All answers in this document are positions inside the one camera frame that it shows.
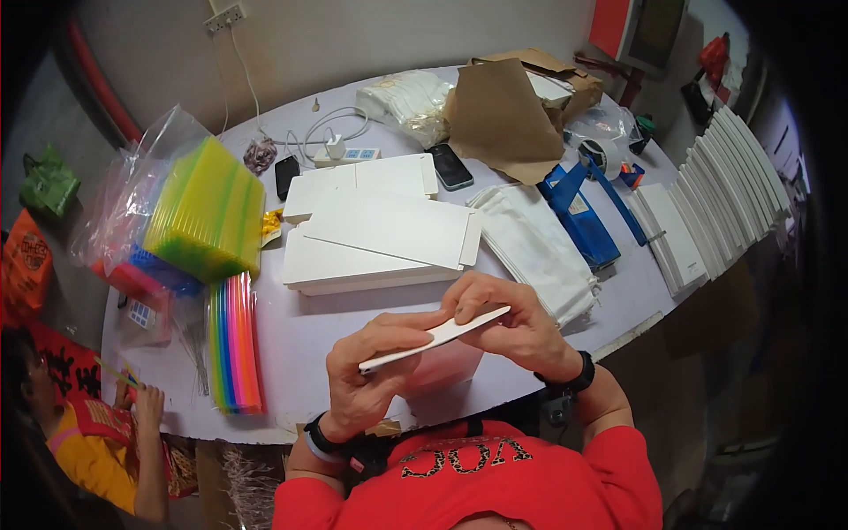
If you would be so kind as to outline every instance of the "hand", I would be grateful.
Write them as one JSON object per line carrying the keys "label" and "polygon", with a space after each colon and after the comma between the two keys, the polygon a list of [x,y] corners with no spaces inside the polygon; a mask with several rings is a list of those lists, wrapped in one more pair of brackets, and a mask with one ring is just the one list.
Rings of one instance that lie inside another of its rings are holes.
{"label": "hand", "polygon": [[140,435],[159,436],[164,408],[165,393],[156,387],[149,387],[139,382],[136,395],[136,418]]}
{"label": "hand", "polygon": [[421,362],[421,356],[396,360],[368,377],[360,375],[360,362],[381,352],[423,346],[432,341],[432,335],[423,330],[447,320],[448,314],[443,311],[383,313],[353,335],[336,342],[326,356],[330,410],[319,421],[325,438],[340,444],[379,423],[394,395]]}
{"label": "hand", "polygon": [[[120,371],[120,374],[124,377],[128,377],[130,375],[130,372],[124,369]],[[130,399],[130,387],[120,379],[114,386],[114,407],[116,409],[123,410],[129,410],[130,408],[132,408],[132,399]]]}
{"label": "hand", "polygon": [[487,302],[508,304],[510,312],[497,321],[460,337],[466,344],[503,355],[549,381],[566,382],[580,375],[583,359],[560,335],[532,287],[481,272],[467,272],[442,298],[442,310],[466,324]]}

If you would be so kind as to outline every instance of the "person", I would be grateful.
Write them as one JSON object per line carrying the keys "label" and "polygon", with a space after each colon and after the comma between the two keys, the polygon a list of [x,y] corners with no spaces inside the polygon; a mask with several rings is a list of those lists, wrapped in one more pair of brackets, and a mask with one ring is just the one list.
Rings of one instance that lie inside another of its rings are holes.
{"label": "person", "polygon": [[99,399],[56,404],[47,362],[26,328],[3,329],[4,384],[18,410],[41,428],[59,467],[80,488],[153,522],[168,519],[168,498],[197,487],[193,457],[159,435],[165,393],[138,383],[136,414],[130,390],[118,381],[114,407]]}
{"label": "person", "polygon": [[591,359],[587,367],[588,356],[563,339],[530,287],[478,272],[454,283],[438,311],[379,315],[336,342],[326,357],[330,409],[292,448],[286,481],[276,491],[275,530],[661,528],[660,489],[645,440],[633,427],[627,397],[600,365],[577,394],[582,454],[500,421],[483,421],[482,433],[470,437],[471,422],[459,423],[401,437],[386,471],[343,497],[339,477],[348,462],[319,446],[344,447],[382,420],[420,355],[385,365],[371,378],[357,365],[380,352],[422,346],[432,338],[423,330],[451,316],[467,323],[488,303],[511,309],[460,340],[537,372],[546,384],[591,372]]}

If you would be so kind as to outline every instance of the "tape roll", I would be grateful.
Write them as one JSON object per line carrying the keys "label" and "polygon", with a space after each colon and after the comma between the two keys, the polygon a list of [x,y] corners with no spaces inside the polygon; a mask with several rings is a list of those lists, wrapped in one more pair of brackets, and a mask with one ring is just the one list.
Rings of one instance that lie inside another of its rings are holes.
{"label": "tape roll", "polygon": [[606,180],[614,181],[622,172],[624,156],[612,140],[583,140],[578,150],[592,155]]}

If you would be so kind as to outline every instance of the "black smartphone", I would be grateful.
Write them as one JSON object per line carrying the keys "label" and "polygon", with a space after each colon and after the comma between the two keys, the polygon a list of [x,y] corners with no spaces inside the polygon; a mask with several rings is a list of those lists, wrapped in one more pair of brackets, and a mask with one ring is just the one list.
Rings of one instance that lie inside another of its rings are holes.
{"label": "black smartphone", "polygon": [[276,195],[281,201],[286,200],[288,195],[288,187],[292,184],[292,179],[300,175],[300,164],[293,156],[282,159],[274,164],[274,173],[276,175]]}
{"label": "black smartphone", "polygon": [[474,183],[474,177],[468,172],[466,165],[462,163],[460,157],[456,156],[454,150],[447,143],[439,143],[439,145],[424,149],[424,152],[432,155],[436,174],[438,179],[442,181],[444,189],[452,192]]}

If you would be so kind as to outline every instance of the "power strip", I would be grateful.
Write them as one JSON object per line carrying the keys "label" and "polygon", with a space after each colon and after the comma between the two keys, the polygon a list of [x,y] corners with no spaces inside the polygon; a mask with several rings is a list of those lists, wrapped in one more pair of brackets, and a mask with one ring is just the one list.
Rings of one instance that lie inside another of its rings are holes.
{"label": "power strip", "polygon": [[316,168],[324,168],[336,165],[356,164],[357,162],[368,162],[369,160],[380,158],[380,149],[347,148],[344,150],[344,156],[342,158],[331,159],[330,155],[326,152],[326,148],[321,148],[312,161],[315,162]]}

